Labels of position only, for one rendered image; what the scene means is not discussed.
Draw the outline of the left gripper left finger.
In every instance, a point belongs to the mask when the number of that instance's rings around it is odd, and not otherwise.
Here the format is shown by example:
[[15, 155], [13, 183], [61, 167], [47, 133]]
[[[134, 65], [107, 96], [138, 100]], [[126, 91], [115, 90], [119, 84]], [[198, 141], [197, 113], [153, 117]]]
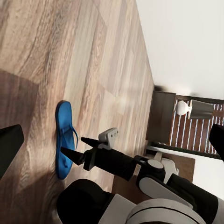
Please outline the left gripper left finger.
[[24, 142], [20, 124], [0, 129], [0, 180]]

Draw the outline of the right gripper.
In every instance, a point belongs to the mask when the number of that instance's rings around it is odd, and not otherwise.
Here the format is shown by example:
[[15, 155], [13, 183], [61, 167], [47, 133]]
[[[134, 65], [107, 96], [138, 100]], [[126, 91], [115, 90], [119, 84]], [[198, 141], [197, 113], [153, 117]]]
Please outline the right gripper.
[[94, 140], [82, 137], [81, 141], [93, 147], [85, 153], [73, 151], [68, 148], [61, 147], [60, 151], [75, 164], [80, 166], [84, 163], [84, 169], [90, 171], [94, 166], [103, 169], [115, 175], [116, 167], [124, 153], [114, 149], [98, 148], [98, 145], [104, 141]]

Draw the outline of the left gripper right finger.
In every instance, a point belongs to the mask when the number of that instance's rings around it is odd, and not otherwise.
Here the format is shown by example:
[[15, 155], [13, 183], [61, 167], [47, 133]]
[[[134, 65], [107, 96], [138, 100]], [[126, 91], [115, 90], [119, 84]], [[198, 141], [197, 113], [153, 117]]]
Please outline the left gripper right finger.
[[214, 124], [210, 132], [209, 140], [224, 162], [224, 126]]

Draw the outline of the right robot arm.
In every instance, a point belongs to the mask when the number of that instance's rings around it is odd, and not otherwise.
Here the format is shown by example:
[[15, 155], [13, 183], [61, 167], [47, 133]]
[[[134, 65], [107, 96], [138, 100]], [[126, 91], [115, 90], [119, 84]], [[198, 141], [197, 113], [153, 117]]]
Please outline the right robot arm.
[[96, 166], [128, 182], [139, 164], [141, 169], [136, 185], [146, 196], [182, 203], [198, 213], [206, 224], [224, 224], [224, 200], [176, 174], [172, 174], [165, 184], [166, 171], [163, 164], [138, 155], [132, 158], [113, 149], [113, 140], [118, 135], [118, 128], [110, 128], [99, 134], [98, 140], [82, 137], [81, 141], [93, 147], [85, 153], [64, 147], [60, 151], [78, 166], [84, 163], [85, 170], [90, 171]]

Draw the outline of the sandal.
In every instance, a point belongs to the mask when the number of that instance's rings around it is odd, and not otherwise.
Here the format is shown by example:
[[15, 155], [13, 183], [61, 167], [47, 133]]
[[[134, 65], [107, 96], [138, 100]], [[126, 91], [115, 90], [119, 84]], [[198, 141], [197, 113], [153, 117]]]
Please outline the sandal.
[[[75, 150], [73, 132], [76, 134], [75, 129], [72, 127], [72, 110], [69, 101], [62, 101], [56, 109], [56, 124], [58, 133], [58, 144], [56, 153], [56, 174], [57, 178], [63, 180], [70, 172], [73, 161], [61, 153], [60, 148], [68, 148]], [[77, 137], [78, 143], [78, 137]]]

